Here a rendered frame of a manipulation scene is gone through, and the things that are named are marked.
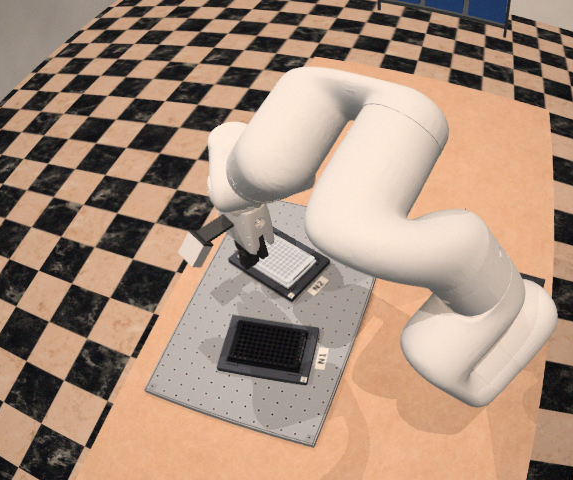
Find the cream label reading n2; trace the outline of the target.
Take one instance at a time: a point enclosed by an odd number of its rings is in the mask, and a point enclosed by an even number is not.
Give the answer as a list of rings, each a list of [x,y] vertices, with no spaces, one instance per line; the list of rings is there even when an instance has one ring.
[[[328,282],[328,279],[321,276],[307,292],[315,296]]]

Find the white label reading n1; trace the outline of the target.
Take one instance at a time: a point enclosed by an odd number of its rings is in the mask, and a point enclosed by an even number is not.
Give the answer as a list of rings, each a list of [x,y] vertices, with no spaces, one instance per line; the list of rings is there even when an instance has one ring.
[[[314,369],[325,370],[328,352],[329,352],[328,348],[320,348],[319,347],[317,360],[316,360],[316,364],[315,364]]]

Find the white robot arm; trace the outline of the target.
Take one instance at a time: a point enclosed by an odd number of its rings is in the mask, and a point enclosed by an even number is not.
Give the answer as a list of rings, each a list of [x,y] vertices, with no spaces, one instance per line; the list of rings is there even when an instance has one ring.
[[[433,292],[403,328],[402,352],[435,387],[486,406],[545,345],[558,313],[478,215],[446,209],[407,218],[449,138],[426,95],[337,69],[292,69],[248,125],[210,133],[210,201],[227,213],[313,188],[352,120],[311,193],[306,235],[349,268]]]

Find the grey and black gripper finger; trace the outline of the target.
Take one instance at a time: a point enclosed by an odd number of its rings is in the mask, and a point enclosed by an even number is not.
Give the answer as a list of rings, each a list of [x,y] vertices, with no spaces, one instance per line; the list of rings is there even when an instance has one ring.
[[[240,251],[238,251],[238,253],[239,253],[239,259],[240,259],[240,264],[241,264],[242,266],[244,266],[244,264],[243,264],[243,258],[242,258],[243,247],[240,246],[235,240],[234,240],[234,242],[235,242],[236,248],[237,248],[238,250],[240,250]]]
[[[259,257],[261,259],[264,259],[267,256],[269,256],[263,235],[261,235],[259,237],[259,243],[260,243],[260,247],[259,247],[259,250],[257,251],[257,255],[250,254],[249,252],[247,252],[244,249],[244,253],[242,254],[242,258],[243,258],[244,268],[246,270],[248,270],[252,266],[255,266],[259,262]]]

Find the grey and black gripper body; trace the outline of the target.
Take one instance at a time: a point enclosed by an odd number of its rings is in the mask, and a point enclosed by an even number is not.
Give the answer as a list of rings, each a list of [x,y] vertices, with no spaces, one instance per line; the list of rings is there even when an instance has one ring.
[[[266,204],[262,204],[260,208],[251,207],[249,210],[227,213],[218,210],[218,216],[222,214],[234,224],[226,233],[250,254],[257,255],[261,235],[270,245],[274,243],[271,217]]]

